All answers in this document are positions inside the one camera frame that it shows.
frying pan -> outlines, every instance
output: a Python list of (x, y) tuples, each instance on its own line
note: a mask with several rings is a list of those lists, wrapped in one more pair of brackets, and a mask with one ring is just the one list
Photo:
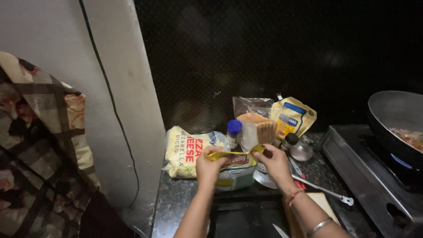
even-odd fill
[(423, 95), (382, 91), (373, 94), (369, 101), (369, 126), (379, 142), (393, 155), (423, 169), (423, 153), (402, 141), (389, 128), (423, 132)]

steel stove body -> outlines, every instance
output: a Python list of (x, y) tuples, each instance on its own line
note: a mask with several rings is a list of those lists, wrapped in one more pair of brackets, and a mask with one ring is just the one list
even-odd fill
[(385, 237), (422, 236), (420, 171), (387, 158), (367, 125), (330, 126), (321, 147)]

metal ladle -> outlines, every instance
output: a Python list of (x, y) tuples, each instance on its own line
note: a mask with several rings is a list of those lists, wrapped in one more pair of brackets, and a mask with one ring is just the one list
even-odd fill
[(334, 192), (332, 192), (332, 191), (330, 191), (330, 190), (327, 190), (327, 189), (325, 189), (325, 188), (322, 188), (322, 187), (320, 187), (320, 186), (317, 186), (317, 185), (316, 185), (316, 184), (314, 184), (314, 183), (308, 182), (307, 180), (305, 180), (305, 179), (303, 179), (303, 178), (301, 178), (301, 177), (299, 177), (299, 176), (296, 176), (296, 175), (293, 175), (293, 174), (292, 174), (292, 177), (293, 177), (294, 179), (296, 179), (296, 180), (300, 181), (300, 182), (303, 182), (303, 183), (305, 183), (305, 184), (308, 184), (308, 185), (312, 186), (313, 188), (317, 188), (317, 189), (319, 189), (319, 190), (322, 190), (323, 192), (326, 192), (326, 193), (328, 193), (328, 194), (330, 194), (330, 195), (332, 195), (332, 196), (334, 196), (334, 197), (336, 197), (336, 198), (340, 199), (340, 200), (341, 200), (341, 202), (344, 202), (344, 203), (346, 203), (346, 204), (348, 204), (348, 205), (350, 205), (350, 206), (352, 206), (352, 205), (354, 204), (354, 200), (353, 200), (352, 198), (350, 198), (350, 197), (346, 197), (346, 196), (342, 196), (342, 195), (339, 195), (339, 194), (337, 194), (337, 193), (334, 193)]

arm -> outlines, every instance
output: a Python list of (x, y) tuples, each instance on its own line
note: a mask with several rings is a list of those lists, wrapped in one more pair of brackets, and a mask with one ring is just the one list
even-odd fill
[(223, 148), (207, 147), (196, 160), (198, 191), (179, 224), (174, 238), (199, 238), (207, 235), (214, 188), (219, 177), (220, 167), (226, 163), (227, 158), (223, 157), (211, 162), (206, 159), (205, 155), (217, 151), (223, 151)]
[[(290, 198), (290, 206), (293, 210), (303, 232), (313, 229), (322, 221), (329, 218), (326, 212), (317, 205), (301, 188), (298, 188), (288, 167), (288, 158), (286, 154), (278, 148), (265, 144), (266, 150), (272, 154), (271, 158), (261, 153), (254, 153), (254, 156), (266, 166), (266, 169), (272, 179), (276, 182), (278, 188), (282, 191), (285, 198)], [(330, 222), (318, 229), (314, 238), (340, 237), (349, 238), (336, 222)]]

patterned cloth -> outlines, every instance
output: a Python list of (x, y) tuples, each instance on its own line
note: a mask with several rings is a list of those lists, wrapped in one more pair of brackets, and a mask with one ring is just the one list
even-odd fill
[(99, 181), (85, 95), (0, 52), (0, 236), (78, 237)]

